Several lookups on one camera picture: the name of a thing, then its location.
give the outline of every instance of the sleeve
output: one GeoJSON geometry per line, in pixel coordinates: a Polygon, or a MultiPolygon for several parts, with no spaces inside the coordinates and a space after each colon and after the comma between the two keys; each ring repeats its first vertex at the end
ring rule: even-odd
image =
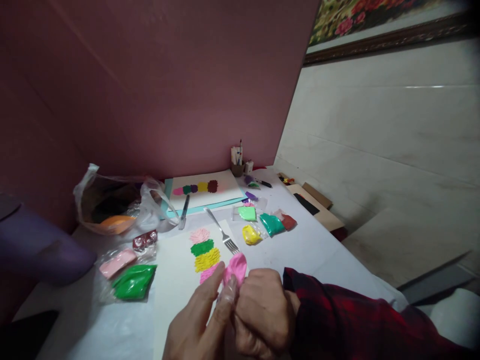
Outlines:
{"type": "Polygon", "coordinates": [[[432,321],[408,306],[396,312],[385,300],[322,284],[286,267],[283,287],[300,300],[293,359],[471,358],[469,350],[439,335],[432,321]]]}

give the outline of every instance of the hand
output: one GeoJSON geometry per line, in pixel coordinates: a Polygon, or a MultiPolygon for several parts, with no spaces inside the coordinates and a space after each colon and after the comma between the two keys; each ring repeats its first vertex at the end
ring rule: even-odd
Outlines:
{"type": "Polygon", "coordinates": [[[281,355],[292,343],[299,306],[298,297],[284,291],[278,272],[250,271],[233,318],[237,351],[262,360],[281,355]]]}
{"type": "Polygon", "coordinates": [[[202,359],[220,357],[225,328],[230,321],[237,292],[233,275],[221,292],[210,321],[212,303],[225,270],[221,261],[215,272],[196,288],[188,304],[172,320],[166,336],[163,360],[202,359]]]}

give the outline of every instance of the flower painting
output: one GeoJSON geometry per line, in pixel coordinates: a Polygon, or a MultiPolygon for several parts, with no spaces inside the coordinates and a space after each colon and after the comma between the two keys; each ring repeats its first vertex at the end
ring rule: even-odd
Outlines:
{"type": "Polygon", "coordinates": [[[434,8],[445,0],[323,0],[309,46],[434,8]]]}

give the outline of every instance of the pink wall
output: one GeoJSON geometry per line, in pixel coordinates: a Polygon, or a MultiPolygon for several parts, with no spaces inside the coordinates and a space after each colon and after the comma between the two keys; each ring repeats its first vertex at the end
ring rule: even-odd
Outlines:
{"type": "Polygon", "coordinates": [[[198,174],[274,162],[318,2],[9,0],[0,40],[104,173],[198,174]]]}
{"type": "MultiPolygon", "coordinates": [[[[17,195],[48,220],[73,230],[72,189],[87,162],[1,47],[0,119],[0,193],[17,195]]],[[[0,325],[12,318],[34,284],[0,271],[0,325]]]]}

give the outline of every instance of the pencil holder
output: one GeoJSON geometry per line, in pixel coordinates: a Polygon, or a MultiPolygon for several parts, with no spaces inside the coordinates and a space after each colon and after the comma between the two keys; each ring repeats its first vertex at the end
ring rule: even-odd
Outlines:
{"type": "Polygon", "coordinates": [[[233,162],[230,163],[230,170],[234,177],[239,178],[244,174],[245,162],[242,161],[241,165],[235,165],[233,162]]]}

